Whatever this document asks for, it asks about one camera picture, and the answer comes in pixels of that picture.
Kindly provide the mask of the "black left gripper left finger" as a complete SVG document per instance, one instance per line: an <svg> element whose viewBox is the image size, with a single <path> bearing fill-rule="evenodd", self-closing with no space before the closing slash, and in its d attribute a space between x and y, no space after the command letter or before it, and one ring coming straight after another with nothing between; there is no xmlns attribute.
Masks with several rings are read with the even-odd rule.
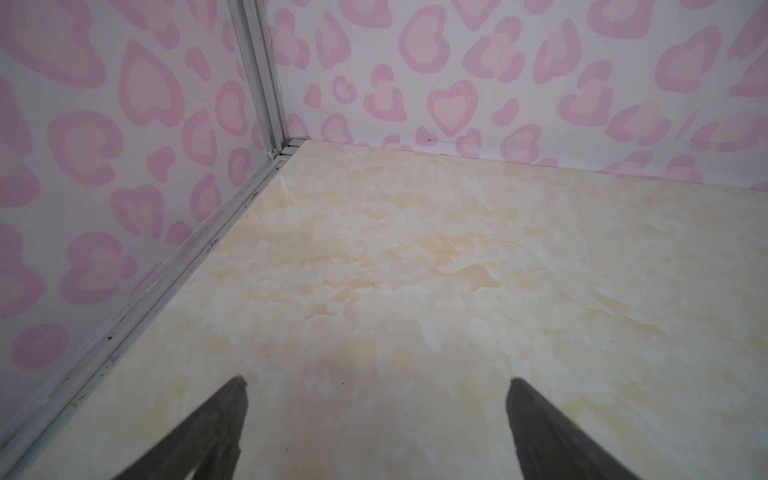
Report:
<svg viewBox="0 0 768 480"><path fill-rule="evenodd" d="M248 409L247 382L237 375L201 404L119 479L231 479Z"/></svg>

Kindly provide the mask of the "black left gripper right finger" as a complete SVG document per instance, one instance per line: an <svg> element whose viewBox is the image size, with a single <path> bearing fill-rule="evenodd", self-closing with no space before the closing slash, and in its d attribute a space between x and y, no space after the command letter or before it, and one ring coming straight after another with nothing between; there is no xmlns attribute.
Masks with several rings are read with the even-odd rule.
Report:
<svg viewBox="0 0 768 480"><path fill-rule="evenodd" d="M511 380L505 408L525 479L638 480L526 380Z"/></svg>

